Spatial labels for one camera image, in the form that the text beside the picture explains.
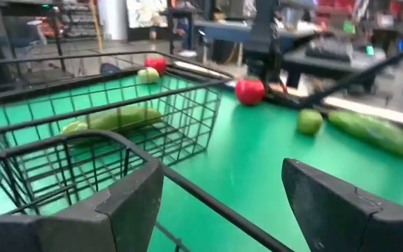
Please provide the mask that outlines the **grey side desk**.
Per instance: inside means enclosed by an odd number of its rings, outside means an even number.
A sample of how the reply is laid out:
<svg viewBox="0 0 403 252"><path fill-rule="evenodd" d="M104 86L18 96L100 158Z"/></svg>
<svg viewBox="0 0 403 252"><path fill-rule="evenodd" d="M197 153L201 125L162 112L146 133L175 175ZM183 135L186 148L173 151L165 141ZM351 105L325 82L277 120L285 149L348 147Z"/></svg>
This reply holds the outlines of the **grey side desk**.
<svg viewBox="0 0 403 252"><path fill-rule="evenodd" d="M288 72L286 85L292 88L298 88L301 77L304 77L304 84L310 95L322 92L332 87L336 81L365 70L376 63L386 60L388 57L387 53L382 48L372 44L363 42L353 43L336 36L320 37L350 43L353 46L351 61L340 62L307 57L305 50L309 41L300 48L284 54L283 69Z"/></svg>

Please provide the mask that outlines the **yellow pole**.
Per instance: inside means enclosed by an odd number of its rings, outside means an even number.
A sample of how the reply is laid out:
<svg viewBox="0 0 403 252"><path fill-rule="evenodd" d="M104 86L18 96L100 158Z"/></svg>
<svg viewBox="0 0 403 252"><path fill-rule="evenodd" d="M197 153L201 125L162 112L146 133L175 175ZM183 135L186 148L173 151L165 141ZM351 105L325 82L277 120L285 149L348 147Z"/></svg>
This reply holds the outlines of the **yellow pole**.
<svg viewBox="0 0 403 252"><path fill-rule="evenodd" d="M103 46L102 46L101 33L100 33L100 28L99 28L99 18L97 15L97 7L95 5L94 0L90 0L90 8L92 11L92 18L94 21L94 28L95 28L95 32L96 32L98 51L101 53L103 51Z"/></svg>

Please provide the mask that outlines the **black keyboard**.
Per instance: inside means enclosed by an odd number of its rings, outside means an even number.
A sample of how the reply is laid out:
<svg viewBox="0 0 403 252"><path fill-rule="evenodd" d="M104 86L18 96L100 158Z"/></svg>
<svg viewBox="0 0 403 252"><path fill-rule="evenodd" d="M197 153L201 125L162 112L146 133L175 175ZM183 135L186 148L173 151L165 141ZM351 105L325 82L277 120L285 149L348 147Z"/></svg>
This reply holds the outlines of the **black keyboard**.
<svg viewBox="0 0 403 252"><path fill-rule="evenodd" d="M305 55L323 60L350 62L353 46L350 43L335 38L320 37L307 45Z"/></svg>

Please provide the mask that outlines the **blue grey work table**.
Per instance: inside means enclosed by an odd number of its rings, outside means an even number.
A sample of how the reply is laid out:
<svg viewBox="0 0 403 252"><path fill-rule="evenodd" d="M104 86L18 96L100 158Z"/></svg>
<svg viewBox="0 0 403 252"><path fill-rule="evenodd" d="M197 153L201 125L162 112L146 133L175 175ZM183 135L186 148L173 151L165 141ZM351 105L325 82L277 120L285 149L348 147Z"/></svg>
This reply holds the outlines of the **blue grey work table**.
<svg viewBox="0 0 403 252"><path fill-rule="evenodd" d="M252 25L252 22L246 21L212 22L198 20L195 22L195 28L202 30L206 38L234 43L243 43L248 38ZM277 26L277 31L280 37L300 39L320 32L321 28L316 24L300 21L294 31L288 31L282 25Z"/></svg>

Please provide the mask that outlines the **green table mat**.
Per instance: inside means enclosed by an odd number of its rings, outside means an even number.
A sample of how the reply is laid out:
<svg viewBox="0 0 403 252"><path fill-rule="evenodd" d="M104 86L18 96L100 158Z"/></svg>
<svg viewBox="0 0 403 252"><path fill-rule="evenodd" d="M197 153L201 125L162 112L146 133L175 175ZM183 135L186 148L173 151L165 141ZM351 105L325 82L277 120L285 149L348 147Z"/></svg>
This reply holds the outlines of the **green table mat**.
<svg viewBox="0 0 403 252"><path fill-rule="evenodd" d="M304 136L295 129L296 117L268 103L242 106L226 91L207 149L174 169L296 252L309 248L283 188L284 158L403 205L403 159L328 124L317 136ZM193 252L267 252L170 180L158 220Z"/></svg>

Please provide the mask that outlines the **person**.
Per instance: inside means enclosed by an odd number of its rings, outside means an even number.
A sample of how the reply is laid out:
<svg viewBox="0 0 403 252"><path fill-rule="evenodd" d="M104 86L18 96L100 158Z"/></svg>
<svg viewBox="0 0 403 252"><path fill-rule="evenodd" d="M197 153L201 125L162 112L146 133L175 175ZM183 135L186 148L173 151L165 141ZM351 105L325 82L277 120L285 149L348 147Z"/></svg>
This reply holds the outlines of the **person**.
<svg viewBox="0 0 403 252"><path fill-rule="evenodd" d="M190 10L198 9L191 0L172 0L172 6L174 8L185 8ZM173 19L173 24L174 33L181 37L181 44L178 47L176 46L174 50L177 53L191 50L192 48L188 42L188 39L192 36L189 32L189 20L186 17L177 17Z"/></svg>

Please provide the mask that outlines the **red toy tomato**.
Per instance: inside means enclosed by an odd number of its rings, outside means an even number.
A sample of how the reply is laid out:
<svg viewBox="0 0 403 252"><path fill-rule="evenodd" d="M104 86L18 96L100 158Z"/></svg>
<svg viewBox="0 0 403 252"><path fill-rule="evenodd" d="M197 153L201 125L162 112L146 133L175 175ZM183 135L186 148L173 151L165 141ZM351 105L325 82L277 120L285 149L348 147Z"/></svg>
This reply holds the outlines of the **red toy tomato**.
<svg viewBox="0 0 403 252"><path fill-rule="evenodd" d="M234 93L242 104L256 105L264 98L264 84L258 78L240 78L236 81Z"/></svg>
<svg viewBox="0 0 403 252"><path fill-rule="evenodd" d="M163 76L167 68L167 59L164 56L147 56L144 59L143 65L154 68L159 75Z"/></svg>

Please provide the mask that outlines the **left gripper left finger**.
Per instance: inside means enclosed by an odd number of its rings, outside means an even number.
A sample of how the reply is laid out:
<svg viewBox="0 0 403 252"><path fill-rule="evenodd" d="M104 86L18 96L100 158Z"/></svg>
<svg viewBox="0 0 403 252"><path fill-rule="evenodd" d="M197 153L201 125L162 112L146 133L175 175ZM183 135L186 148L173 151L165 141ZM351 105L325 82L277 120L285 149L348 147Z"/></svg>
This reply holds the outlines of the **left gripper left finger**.
<svg viewBox="0 0 403 252"><path fill-rule="evenodd" d="M163 180L150 161L53 215L0 215L0 252L146 252Z"/></svg>

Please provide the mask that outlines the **white round column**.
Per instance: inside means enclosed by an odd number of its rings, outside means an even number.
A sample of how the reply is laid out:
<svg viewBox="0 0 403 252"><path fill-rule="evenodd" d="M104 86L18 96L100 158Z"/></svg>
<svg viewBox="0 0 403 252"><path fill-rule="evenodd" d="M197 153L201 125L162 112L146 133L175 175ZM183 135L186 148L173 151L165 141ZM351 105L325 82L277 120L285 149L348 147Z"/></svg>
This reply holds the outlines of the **white round column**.
<svg viewBox="0 0 403 252"><path fill-rule="evenodd" d="M103 38L108 41L126 41L126 0L98 0L98 8Z"/></svg>

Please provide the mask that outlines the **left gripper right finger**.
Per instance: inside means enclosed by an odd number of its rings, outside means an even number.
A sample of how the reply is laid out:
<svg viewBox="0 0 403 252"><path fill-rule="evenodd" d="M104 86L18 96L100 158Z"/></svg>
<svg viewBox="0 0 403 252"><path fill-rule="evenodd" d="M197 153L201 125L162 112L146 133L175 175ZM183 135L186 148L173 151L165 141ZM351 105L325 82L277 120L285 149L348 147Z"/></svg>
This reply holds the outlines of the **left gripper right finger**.
<svg viewBox="0 0 403 252"><path fill-rule="evenodd" d="M402 205L296 159L281 178L311 252L403 252Z"/></svg>

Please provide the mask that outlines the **green toy cucumber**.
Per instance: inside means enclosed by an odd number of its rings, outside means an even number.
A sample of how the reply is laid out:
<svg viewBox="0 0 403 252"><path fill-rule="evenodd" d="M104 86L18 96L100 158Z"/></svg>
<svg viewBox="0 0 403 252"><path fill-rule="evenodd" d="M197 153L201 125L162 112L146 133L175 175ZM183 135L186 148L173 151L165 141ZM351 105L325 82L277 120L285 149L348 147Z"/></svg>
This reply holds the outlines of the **green toy cucumber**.
<svg viewBox="0 0 403 252"><path fill-rule="evenodd" d="M345 133L403 157L403 128L353 111L333 110L327 117L335 127Z"/></svg>
<svg viewBox="0 0 403 252"><path fill-rule="evenodd" d="M91 113L63 127L61 133L81 130L108 130L122 132L147 127L162 121L162 114L147 106L123 106L107 111Z"/></svg>

